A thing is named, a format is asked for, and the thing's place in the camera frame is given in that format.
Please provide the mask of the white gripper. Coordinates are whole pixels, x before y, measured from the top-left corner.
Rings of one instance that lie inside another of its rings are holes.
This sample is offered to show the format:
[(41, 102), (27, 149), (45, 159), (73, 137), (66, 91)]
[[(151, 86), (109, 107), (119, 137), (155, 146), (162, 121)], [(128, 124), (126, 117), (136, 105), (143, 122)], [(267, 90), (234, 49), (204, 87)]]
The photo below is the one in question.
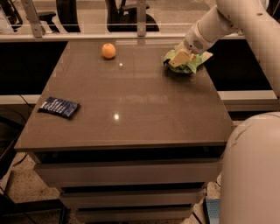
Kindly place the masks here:
[(201, 21), (196, 22), (186, 33), (178, 48), (183, 49), (175, 53), (169, 64), (179, 67), (191, 60), (188, 53), (202, 54), (214, 43), (214, 35)]

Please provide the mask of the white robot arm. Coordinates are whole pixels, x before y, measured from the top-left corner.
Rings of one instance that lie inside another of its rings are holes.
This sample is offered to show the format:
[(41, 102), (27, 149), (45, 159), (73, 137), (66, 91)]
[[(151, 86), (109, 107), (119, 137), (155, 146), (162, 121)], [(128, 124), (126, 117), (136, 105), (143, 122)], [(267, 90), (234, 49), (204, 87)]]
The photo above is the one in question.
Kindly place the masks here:
[[(242, 31), (273, 91), (280, 92), (280, 24), (263, 0), (216, 0), (175, 48), (172, 67)], [(280, 224), (280, 113), (255, 115), (227, 140), (221, 173), (220, 224)]]

